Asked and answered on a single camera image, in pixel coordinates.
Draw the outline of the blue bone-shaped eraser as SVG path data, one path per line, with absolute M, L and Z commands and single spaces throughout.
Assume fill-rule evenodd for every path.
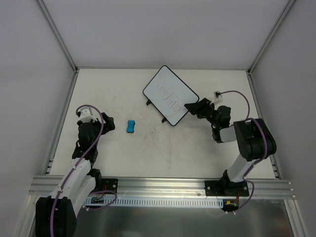
M 134 127 L 135 127 L 135 121 L 134 120 L 128 120 L 127 122 L 127 133 L 134 133 Z

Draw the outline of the small black-framed whiteboard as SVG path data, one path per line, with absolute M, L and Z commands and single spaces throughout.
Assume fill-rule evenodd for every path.
M 199 96 L 168 66 L 163 65 L 143 89 L 147 104 L 152 104 L 171 126 L 188 113 L 185 104 L 196 103 Z

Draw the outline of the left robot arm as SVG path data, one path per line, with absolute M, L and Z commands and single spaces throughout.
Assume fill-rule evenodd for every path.
M 100 137 L 115 129 L 114 119 L 105 113 L 96 118 L 90 108 L 77 112 L 78 140 L 71 166 L 57 187 L 36 202 L 35 235 L 37 237 L 72 237 L 77 215 L 88 195 L 102 190 L 99 169 L 93 168 L 98 156 Z

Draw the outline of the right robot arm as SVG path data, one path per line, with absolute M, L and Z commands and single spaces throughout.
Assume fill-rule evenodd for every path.
M 204 98 L 196 103 L 185 104 L 185 108 L 199 119 L 206 119 L 212 127 L 212 137 L 217 143 L 237 142 L 239 155 L 233 165 L 223 172 L 218 181 L 205 181 L 208 197 L 249 196 L 246 176 L 252 168 L 275 154 L 276 142 L 261 118 L 248 118 L 230 125 L 231 108 L 219 106 Z

